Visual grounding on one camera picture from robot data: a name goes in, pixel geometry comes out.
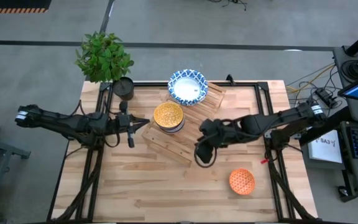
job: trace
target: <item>green leaves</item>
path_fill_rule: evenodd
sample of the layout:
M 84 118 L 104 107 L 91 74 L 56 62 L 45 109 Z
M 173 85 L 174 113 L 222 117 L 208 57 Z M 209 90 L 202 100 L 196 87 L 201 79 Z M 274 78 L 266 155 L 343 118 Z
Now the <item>green leaves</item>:
M 86 41 L 81 45 L 81 52 L 77 49 L 75 64 L 81 68 L 84 75 L 89 75 L 91 82 L 106 82 L 119 80 L 130 73 L 130 66 L 134 65 L 131 55 L 125 53 L 124 47 L 116 41 L 122 41 L 114 34 L 95 32 L 85 34 Z

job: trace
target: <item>black metal frame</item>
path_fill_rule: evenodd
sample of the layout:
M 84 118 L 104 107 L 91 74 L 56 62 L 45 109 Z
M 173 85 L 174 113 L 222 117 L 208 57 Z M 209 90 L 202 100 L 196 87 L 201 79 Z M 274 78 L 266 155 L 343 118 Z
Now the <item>black metal frame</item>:
M 265 94 L 265 99 L 266 99 L 266 103 L 267 103 L 267 111 L 269 114 L 273 113 L 273 105 L 272 105 L 272 100 L 271 100 L 270 92 L 269 92 L 269 86 L 268 86 L 267 82 L 235 82 L 233 80 L 233 78 L 231 77 L 231 75 L 228 75 L 226 78 L 226 81 L 213 82 L 213 83 L 218 86 L 233 86 L 233 87 L 249 86 L 249 87 L 254 88 L 255 97 L 257 100 L 257 106 L 259 109 L 259 114 L 264 114 L 264 107 L 263 107 L 262 95 L 261 95 L 261 91 L 263 91 Z M 134 82 L 134 85 L 138 86 L 138 87 L 167 86 L 168 82 Z M 96 103 L 96 111 L 101 111 L 101 109 L 104 105 L 104 101 L 103 101 L 104 95 L 106 93 L 108 94 L 107 103 L 105 105 L 106 110 L 111 109 L 111 102 L 112 102 L 112 98 L 113 98 L 112 85 L 111 85 L 111 83 L 102 83 L 100 86 L 100 89 L 99 89 L 98 101 Z M 97 151 L 98 155 L 96 158 L 95 167 L 94 167 L 92 173 L 90 174 L 91 160 L 92 160 L 94 151 Z M 82 183 L 81 183 L 81 189 L 78 192 L 78 195 L 74 199 L 74 201 L 80 201 L 80 202 L 75 204 L 76 205 L 75 208 L 69 207 L 70 209 L 76 210 L 75 218 L 72 220 L 52 220 L 52 212 L 53 212 L 53 208 L 55 206 L 55 200 L 57 197 L 58 187 L 60 185 L 60 178 L 62 176 L 63 166 L 65 163 L 65 159 L 63 160 L 62 168 L 60 169 L 59 180 L 55 187 L 55 193 L 53 195 L 53 199 L 51 202 L 47 221 L 42 222 L 42 223 L 62 223 L 63 224 L 63 223 L 92 223 L 93 222 L 93 213 L 94 213 L 94 206 L 96 203 L 96 196 L 97 196 L 97 192 L 98 192 L 98 182 L 99 182 L 99 175 L 101 172 L 101 163 L 102 163 L 102 158 L 103 158 L 103 152 L 104 152 L 104 146 L 94 147 L 94 148 L 91 148 L 88 150 L 88 153 L 86 155 L 85 166 L 84 166 L 84 173 L 83 173 L 83 179 L 82 179 Z M 267 150 L 267 154 L 268 154 L 269 158 L 272 158 L 271 150 Z M 279 154 L 277 156 L 278 156 L 278 165 L 280 167 L 280 175 L 282 176 L 284 183 L 288 186 L 287 172 L 285 170 L 285 164 L 284 164 L 283 157 L 281 154 Z M 287 222 L 287 221 L 291 220 L 292 223 L 297 223 L 297 222 L 301 221 L 301 220 L 295 219 L 295 211 L 294 211 L 293 205 L 290 203 L 289 198 L 286 195 L 285 195 L 285 200 L 287 203 L 289 219 L 284 218 L 282 204 L 280 201 L 280 194 L 278 192 L 278 187 L 277 187 L 277 182 L 272 177 L 271 173 L 270 173 L 270 180 L 272 182 L 273 199 L 275 202 L 278 221 L 282 222 L 282 220 L 286 220 L 286 222 Z M 90 196 L 91 199 L 89 202 L 89 209 L 88 209 L 86 218 L 83 218 L 83 201 L 84 201 L 85 193 L 89 190 L 91 185 L 92 185 L 92 190 L 91 190 L 91 196 Z

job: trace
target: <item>wooden table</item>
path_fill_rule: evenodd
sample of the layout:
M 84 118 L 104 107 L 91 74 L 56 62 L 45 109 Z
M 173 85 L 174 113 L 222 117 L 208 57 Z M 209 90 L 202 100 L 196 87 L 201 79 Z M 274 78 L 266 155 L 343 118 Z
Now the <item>wooden table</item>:
M 284 82 L 266 82 L 274 112 L 289 109 Z M 224 88 L 227 92 L 216 118 L 233 119 L 258 113 L 253 88 Z M 98 90 L 99 84 L 84 83 L 81 99 L 86 113 L 94 111 Z M 151 118 L 166 94 L 165 87 L 136 87 L 135 97 L 129 101 L 129 112 L 136 117 Z M 119 102 L 115 96 L 111 111 L 118 110 Z M 262 138 L 219 149 L 217 161 L 209 169 L 195 163 L 188 168 L 148 149 L 141 136 L 144 128 L 134 135 L 135 148 L 127 146 L 126 134 L 121 135 L 122 143 L 118 147 L 105 146 L 94 222 L 277 221 L 268 166 L 260 163 L 265 152 Z M 108 136 L 110 144 L 115 140 L 115 136 Z M 299 147 L 297 141 L 291 144 Z M 68 152 L 78 147 L 77 142 L 71 142 Z M 66 160 L 52 218 L 61 215 L 78 193 L 85 158 L 86 150 Z M 283 151 L 283 158 L 291 190 L 307 211 L 317 217 L 302 155 L 288 148 Z M 237 195 L 230 189 L 229 174 L 240 167 L 255 177 L 255 190 L 250 195 Z M 282 192 L 280 198 L 287 214 Z

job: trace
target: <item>potted plant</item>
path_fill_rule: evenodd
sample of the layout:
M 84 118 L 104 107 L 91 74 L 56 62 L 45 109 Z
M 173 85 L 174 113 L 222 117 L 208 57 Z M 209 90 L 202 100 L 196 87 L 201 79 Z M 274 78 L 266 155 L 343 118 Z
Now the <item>potted plant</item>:
M 122 40 L 114 34 L 95 32 L 85 34 L 86 41 L 82 43 L 82 54 L 76 49 L 75 64 L 89 75 L 90 82 L 113 82 L 113 92 L 122 100 L 130 100 L 134 96 L 134 82 L 124 77 L 134 65 L 131 55 L 124 52 L 124 47 L 116 41 Z

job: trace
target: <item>black pot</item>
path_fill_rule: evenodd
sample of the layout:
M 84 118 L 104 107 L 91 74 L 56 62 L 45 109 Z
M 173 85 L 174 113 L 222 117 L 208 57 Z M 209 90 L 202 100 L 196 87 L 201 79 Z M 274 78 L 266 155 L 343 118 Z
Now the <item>black pot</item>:
M 112 84 L 113 92 L 122 100 L 131 100 L 134 97 L 134 82 L 128 77 L 121 77 Z

